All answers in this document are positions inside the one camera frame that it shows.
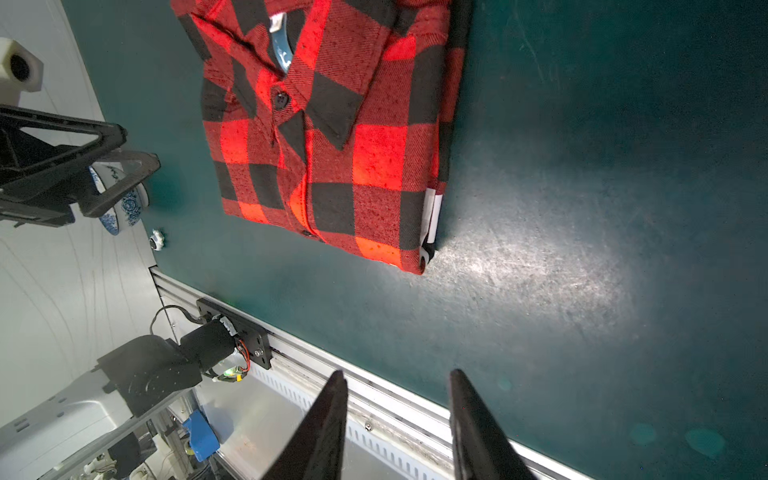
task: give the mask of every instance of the shirt button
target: shirt button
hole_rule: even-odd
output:
[[[275,94],[274,103],[277,110],[283,110],[288,105],[290,97],[284,91],[279,91]]]

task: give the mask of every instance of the dark green mat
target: dark green mat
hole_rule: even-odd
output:
[[[478,1],[417,277],[225,217],[167,3],[64,2],[104,116],[163,164],[163,272],[443,404],[461,366],[589,475],[766,478],[768,41],[731,3]]]

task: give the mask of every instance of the flannel shirt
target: flannel shirt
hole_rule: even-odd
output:
[[[171,0],[204,60],[225,213],[421,274],[471,0]],[[270,41],[286,13],[287,73]]]

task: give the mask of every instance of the black hole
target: black hole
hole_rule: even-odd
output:
[[[29,64],[19,55],[11,55],[11,73],[19,81],[29,78]]]

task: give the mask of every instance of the green spot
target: green spot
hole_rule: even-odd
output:
[[[648,445],[656,440],[656,429],[647,423],[635,423],[629,436],[635,445]]]
[[[499,379],[496,381],[496,385],[503,391],[503,392],[509,392],[512,390],[512,384],[504,377],[499,377]]]
[[[685,434],[685,440],[692,449],[709,458],[717,457],[725,446],[723,436],[709,429],[689,430]]]

